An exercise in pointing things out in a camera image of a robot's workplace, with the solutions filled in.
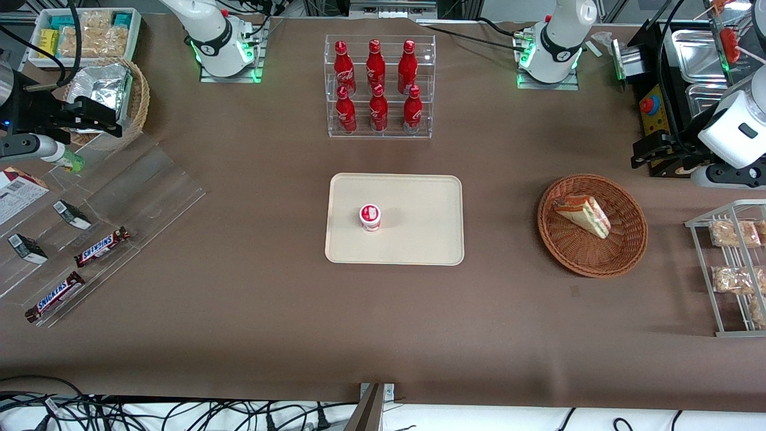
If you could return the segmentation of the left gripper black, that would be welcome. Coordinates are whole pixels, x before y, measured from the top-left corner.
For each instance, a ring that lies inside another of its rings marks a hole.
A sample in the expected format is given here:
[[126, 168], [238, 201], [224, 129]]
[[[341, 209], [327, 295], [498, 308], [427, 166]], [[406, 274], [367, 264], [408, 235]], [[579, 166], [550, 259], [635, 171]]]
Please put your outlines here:
[[676, 157], [673, 171], [695, 171], [716, 163], [716, 155], [698, 139], [696, 133], [653, 132], [643, 137], [643, 144], [633, 145], [631, 167], [637, 169], [656, 159], [662, 160], [668, 150], [673, 150]]

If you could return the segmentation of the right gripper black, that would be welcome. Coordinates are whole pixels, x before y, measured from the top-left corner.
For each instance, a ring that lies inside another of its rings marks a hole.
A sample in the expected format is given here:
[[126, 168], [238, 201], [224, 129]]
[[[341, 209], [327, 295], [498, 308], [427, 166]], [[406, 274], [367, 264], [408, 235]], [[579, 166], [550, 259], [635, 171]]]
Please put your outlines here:
[[74, 133], [107, 133], [123, 136], [117, 112], [87, 96], [77, 96], [69, 103], [49, 91], [28, 92], [16, 89], [9, 95], [9, 133], [33, 133], [37, 130], [66, 129]]

